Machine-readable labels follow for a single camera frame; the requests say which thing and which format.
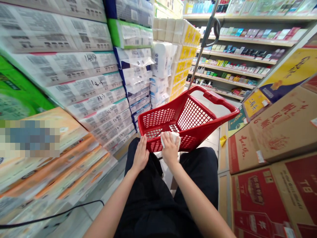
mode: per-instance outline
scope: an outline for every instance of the green tissue package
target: green tissue package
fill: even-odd
[[[113,46],[135,49],[151,48],[153,44],[152,29],[116,19],[108,19],[108,28]]]
[[[20,120],[55,106],[0,56],[0,120]]]

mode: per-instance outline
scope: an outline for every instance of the white tissue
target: white tissue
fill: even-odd
[[[172,134],[172,138],[173,138],[174,143],[176,142],[177,137],[179,137],[179,142],[178,142],[178,149],[179,149],[179,146],[181,145],[181,138],[179,136],[179,133],[177,133],[177,132],[168,132],[168,133]],[[165,148],[162,136],[161,136],[161,143],[162,143],[163,148]]]

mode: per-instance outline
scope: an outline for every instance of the shelf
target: shelf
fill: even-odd
[[[241,70],[220,67],[220,66],[214,66],[214,65],[209,65],[209,64],[199,64],[198,66],[211,68],[211,69],[217,69],[217,70],[221,70],[221,71],[225,71],[225,72],[229,72],[229,73],[236,73],[236,74],[245,75],[245,76],[249,76],[249,77],[253,77],[253,78],[259,78],[259,79],[262,79],[265,77],[265,75],[261,75],[261,74],[248,73],[248,72],[244,72]]]
[[[208,39],[213,40],[215,39],[215,36],[209,36]],[[273,39],[261,39],[261,38],[253,38],[250,39],[244,39],[244,37],[238,37],[238,36],[220,36],[219,40],[223,41],[233,41],[233,42],[242,42],[242,43],[251,43],[251,44],[261,44],[261,45],[274,45],[274,46],[284,46],[284,47],[292,47],[297,43],[297,41],[284,41],[284,40],[273,40]]]
[[[211,14],[186,14],[183,19],[204,21],[210,18]],[[240,21],[314,21],[317,16],[227,16],[225,14],[216,14],[219,20],[240,20]]]
[[[276,64],[276,62],[270,62],[270,61],[265,61],[265,60],[260,60],[260,59],[252,59],[251,57],[245,57],[245,56],[239,56],[235,54],[229,54],[229,53],[221,53],[217,51],[202,51],[203,54],[205,55],[214,55],[214,56],[221,56],[221,57],[226,57],[226,58],[231,58],[231,59],[238,59],[238,60],[246,60],[246,61],[252,61],[252,62],[258,62],[258,63],[265,63],[265,64]]]
[[[207,89],[207,90],[210,90],[210,91],[214,91],[215,93],[218,93],[218,94],[220,94],[220,95],[225,95],[225,96],[227,96],[227,97],[231,97],[231,98],[234,98],[234,99],[238,99],[238,100],[240,100],[240,101],[243,100],[243,97],[238,96],[238,95],[229,95],[229,94],[227,94],[227,93],[223,93],[223,92],[221,92],[221,91],[214,90],[213,88],[209,88],[209,87],[205,87],[205,86],[201,86],[201,87],[203,87],[203,88],[205,88],[205,89]]]
[[[215,80],[215,81],[219,81],[219,82],[223,82],[223,83],[227,83],[227,84],[232,84],[232,85],[243,87],[243,88],[248,88],[248,89],[254,89],[255,88],[255,86],[253,86],[253,85],[240,83],[240,82],[235,82],[235,81],[229,81],[229,80],[225,80],[225,79],[220,78],[220,77],[213,77],[213,76],[210,76],[210,75],[207,75],[207,74],[196,73],[195,75],[198,76],[198,77],[211,79],[211,80]]]

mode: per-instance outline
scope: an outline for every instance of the hand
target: hand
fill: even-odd
[[[162,132],[161,137],[165,145],[165,148],[162,149],[163,160],[172,170],[172,167],[174,167],[175,164],[178,164],[179,137],[176,139],[176,142],[174,142],[170,132]]]
[[[139,174],[146,166],[148,160],[149,160],[149,151],[146,149],[146,136],[142,136],[138,147],[136,148],[136,152],[134,155],[133,165],[131,170],[135,171],[137,174]]]

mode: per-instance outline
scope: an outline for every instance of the black cable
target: black cable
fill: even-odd
[[[69,209],[69,210],[67,210],[65,212],[62,212],[62,213],[59,213],[59,214],[56,214],[56,215],[53,215],[53,216],[50,216],[50,217],[45,217],[45,218],[41,218],[41,219],[37,219],[37,220],[31,220],[31,221],[27,221],[27,222],[23,222],[23,223],[17,223],[17,224],[11,224],[11,225],[0,225],[0,230],[16,228],[16,227],[19,227],[19,226],[29,225],[29,224],[32,224],[32,223],[36,223],[36,222],[44,221],[44,220],[51,219],[51,218],[54,218],[54,217],[58,217],[60,215],[63,215],[65,213],[70,212],[71,210],[73,210],[73,209],[75,209],[77,207],[82,207],[82,206],[85,206],[85,205],[88,205],[88,204],[91,204],[91,203],[95,203],[95,202],[101,202],[102,205],[105,206],[103,201],[96,200],[96,201],[92,201],[92,202],[88,202],[88,203],[84,203],[84,204],[80,204],[80,205],[74,206],[74,207],[72,207],[71,209]]]

